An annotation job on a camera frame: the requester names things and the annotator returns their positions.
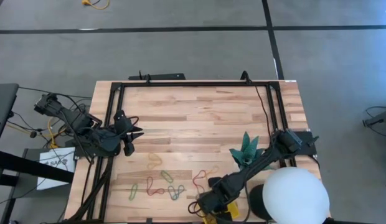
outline black metal frame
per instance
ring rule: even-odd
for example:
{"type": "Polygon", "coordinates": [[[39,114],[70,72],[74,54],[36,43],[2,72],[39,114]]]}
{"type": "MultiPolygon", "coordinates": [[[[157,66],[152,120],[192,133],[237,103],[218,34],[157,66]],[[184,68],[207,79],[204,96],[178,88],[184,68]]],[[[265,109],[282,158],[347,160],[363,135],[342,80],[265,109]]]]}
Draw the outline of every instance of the black metal frame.
{"type": "MultiPolygon", "coordinates": [[[[271,118],[271,123],[273,126],[273,130],[276,131],[278,129],[278,123],[276,119],[276,112],[275,112],[275,105],[273,102],[273,97],[272,97],[272,89],[276,91],[276,98],[278,101],[278,106],[280,110],[280,115],[281,115],[281,122],[283,124],[283,129],[287,129],[287,117],[285,114],[285,109],[283,105],[283,100],[281,98],[281,91],[280,91],[280,84],[278,81],[265,81],[265,82],[254,82],[251,81],[250,78],[248,77],[248,74],[246,72],[243,72],[242,77],[240,78],[241,81],[235,81],[235,82],[189,82],[189,81],[173,81],[173,82],[153,82],[150,79],[147,79],[146,81],[142,82],[136,82],[136,83],[121,83],[121,82],[114,82],[111,84],[111,90],[110,90],[110,95],[109,95],[109,100],[108,100],[108,105],[107,105],[107,111],[106,111],[106,117],[105,117],[105,125],[109,125],[110,122],[110,117],[111,117],[111,112],[112,112],[112,106],[114,103],[114,97],[116,91],[119,91],[118,95],[118,102],[116,109],[121,110],[123,106],[123,98],[125,95],[125,88],[127,87],[170,87],[170,86],[262,86],[266,88],[266,95],[268,98],[268,103],[270,107],[270,118],[271,118]]],[[[113,158],[108,158],[108,162],[111,164],[113,163],[113,158]]],[[[285,166],[284,161],[280,161],[281,166],[285,166]]],[[[292,166],[296,166],[295,159],[292,159],[290,161],[292,166]]],[[[100,171],[101,167],[103,165],[103,158],[99,157],[98,162],[96,164],[96,171],[95,175],[93,178],[93,188],[95,186],[95,183],[98,182],[100,178],[100,171]]],[[[111,171],[109,174],[109,179],[105,182],[103,186],[103,194],[101,198],[101,205],[100,205],[100,211],[99,211],[99,220],[104,220],[105,218],[105,212],[106,212],[106,205],[107,205],[107,198],[108,198],[108,191],[110,188],[110,176],[111,176],[111,171]]],[[[87,214],[87,220],[91,220],[93,218],[93,210],[94,210],[95,204],[92,203],[90,205],[90,208],[88,209],[88,214],[87,214]]]]}

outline black base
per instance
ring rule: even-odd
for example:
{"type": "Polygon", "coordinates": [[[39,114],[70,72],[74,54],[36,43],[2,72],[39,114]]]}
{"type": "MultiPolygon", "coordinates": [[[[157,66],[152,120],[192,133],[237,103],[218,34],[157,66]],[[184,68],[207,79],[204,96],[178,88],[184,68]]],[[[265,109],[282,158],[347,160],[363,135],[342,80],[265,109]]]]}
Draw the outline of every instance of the black base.
{"type": "Polygon", "coordinates": [[[268,221],[268,220],[271,220],[272,217],[270,217],[269,213],[265,209],[265,205],[262,199],[262,190],[263,190],[263,184],[258,185],[251,190],[249,195],[251,211],[258,218],[262,218],[263,220],[268,221]]]}

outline white ball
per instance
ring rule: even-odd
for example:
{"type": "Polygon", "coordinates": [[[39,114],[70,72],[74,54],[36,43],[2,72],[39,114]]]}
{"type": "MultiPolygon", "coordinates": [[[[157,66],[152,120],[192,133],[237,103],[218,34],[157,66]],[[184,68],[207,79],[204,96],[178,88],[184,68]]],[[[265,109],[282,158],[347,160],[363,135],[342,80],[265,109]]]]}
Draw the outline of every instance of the white ball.
{"type": "Polygon", "coordinates": [[[322,224],[329,214],[329,196],[322,182],[306,169],[285,167],[263,186],[263,203],[278,224],[322,224]]]}

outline wooden tabletop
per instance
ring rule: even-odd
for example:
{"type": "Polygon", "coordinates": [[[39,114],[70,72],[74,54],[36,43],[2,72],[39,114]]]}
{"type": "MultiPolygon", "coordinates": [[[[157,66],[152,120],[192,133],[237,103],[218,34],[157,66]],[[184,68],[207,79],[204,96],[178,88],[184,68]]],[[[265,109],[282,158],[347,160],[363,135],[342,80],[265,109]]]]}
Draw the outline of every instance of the wooden tabletop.
{"type": "MultiPolygon", "coordinates": [[[[90,113],[102,120],[105,119],[110,85],[110,81],[97,82],[93,94],[90,113]]],[[[308,129],[297,83],[280,81],[280,87],[289,128],[308,129]]],[[[269,115],[265,88],[258,87],[258,91],[269,115]]],[[[279,127],[282,127],[275,92],[273,98],[279,127]]],[[[127,87],[123,109],[127,116],[139,116],[137,126],[144,129],[144,135],[134,140],[135,152],[132,156],[126,157],[121,152],[114,159],[106,222],[145,222],[150,217],[154,222],[201,221],[201,218],[187,211],[188,204],[197,195],[192,178],[200,170],[216,171],[208,177],[222,177],[238,171],[229,149],[240,150],[245,131],[251,138],[260,137],[259,147],[266,148],[269,144],[265,114],[253,86],[127,87]],[[155,157],[151,153],[161,158],[161,165],[148,167],[149,156],[155,157]],[[162,170],[171,175],[173,183],[168,183],[162,177],[162,170]],[[154,180],[150,194],[154,192],[153,189],[160,188],[165,189],[165,193],[149,196],[146,192],[148,177],[154,180]],[[134,184],[138,185],[138,190],[135,198],[130,200],[134,184]],[[172,200],[168,187],[177,189],[180,185],[184,186],[185,191],[180,193],[177,200],[172,200]]],[[[296,156],[296,161],[298,167],[321,178],[317,164],[308,156],[296,156]]],[[[278,163],[271,167],[279,168],[278,163]]],[[[86,196],[92,187],[94,168],[92,166],[86,196]]],[[[80,159],[65,218],[71,217],[81,204],[87,169],[88,162],[80,159]]],[[[272,172],[262,171],[248,181],[249,190],[264,183],[272,172]]],[[[209,190],[206,179],[199,179],[197,183],[209,190]]],[[[100,199],[101,192],[96,200],[94,218],[98,216],[100,199]]],[[[248,210],[244,190],[236,202],[241,213],[237,220],[242,220],[248,210]]],[[[262,220],[252,214],[249,221],[262,220]]]]}

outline concrete floor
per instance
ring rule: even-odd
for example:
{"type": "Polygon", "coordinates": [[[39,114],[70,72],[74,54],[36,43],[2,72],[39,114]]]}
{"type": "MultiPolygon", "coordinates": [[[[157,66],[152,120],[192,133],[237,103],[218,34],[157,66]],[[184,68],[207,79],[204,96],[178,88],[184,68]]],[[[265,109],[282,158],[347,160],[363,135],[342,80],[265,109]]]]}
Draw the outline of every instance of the concrete floor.
{"type": "MultiPolygon", "coordinates": [[[[75,0],[4,0],[0,29],[266,25],[257,0],[110,1],[97,11],[75,0]]],[[[268,2],[274,26],[386,24],[382,0],[268,2]]],[[[386,30],[275,35],[285,78],[298,81],[309,127],[320,136],[332,216],[386,223],[386,138],[361,125],[366,108],[386,106],[386,30]]],[[[125,80],[139,70],[183,72],[188,79],[236,79],[247,70],[252,79],[276,79],[267,31],[0,35],[0,83],[90,96],[97,80],[125,80]]],[[[39,96],[20,90],[14,111],[44,127],[46,118],[32,110],[39,96]]],[[[6,129],[0,150],[20,156],[43,143],[6,129]]],[[[8,192],[0,187],[0,201],[8,192]]],[[[12,219],[55,222],[67,195],[19,199],[12,219]]]]}

